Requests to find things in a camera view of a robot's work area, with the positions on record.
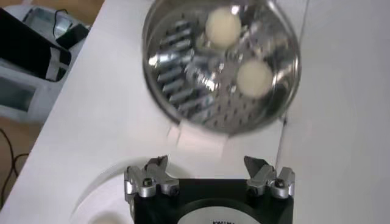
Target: metal bowl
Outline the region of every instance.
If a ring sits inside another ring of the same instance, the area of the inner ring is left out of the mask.
[[[236,44],[218,49],[204,34],[208,14],[228,7],[241,19]],[[273,82],[259,99],[236,85],[238,68],[264,60]],[[143,68],[148,87],[175,122],[186,119],[236,135],[264,127],[286,111],[300,80],[297,38],[271,0],[157,0],[143,28]]]

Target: white surface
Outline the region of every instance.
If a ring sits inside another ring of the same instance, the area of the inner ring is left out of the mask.
[[[389,223],[390,1],[310,0],[280,158],[294,223]]]
[[[219,159],[169,143],[171,123],[150,97],[141,67],[141,30],[150,4],[104,2],[0,223],[68,223],[102,173],[158,155],[169,154],[168,171],[183,169],[178,177],[248,178],[244,155],[275,162],[281,122],[229,139]]]
[[[133,223],[123,189],[122,174],[107,180],[80,204],[70,218],[70,224]]]

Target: screw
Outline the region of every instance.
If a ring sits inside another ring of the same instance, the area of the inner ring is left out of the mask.
[[[276,179],[275,180],[275,187],[277,188],[284,188],[285,187],[285,182],[282,179]]]
[[[152,180],[150,177],[145,178],[145,179],[143,180],[143,182],[142,182],[142,185],[143,185],[144,187],[150,187],[151,185],[153,185],[153,180]]]

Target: white label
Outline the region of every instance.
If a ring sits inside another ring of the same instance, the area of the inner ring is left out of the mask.
[[[227,207],[206,207],[184,215],[177,224],[260,224],[248,214]]]

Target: white ball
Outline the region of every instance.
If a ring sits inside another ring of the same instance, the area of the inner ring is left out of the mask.
[[[243,95],[260,98],[272,88],[273,74],[263,61],[251,59],[238,69],[237,87]]]
[[[206,22],[207,38],[219,48],[228,48],[238,40],[241,21],[227,7],[212,11]]]

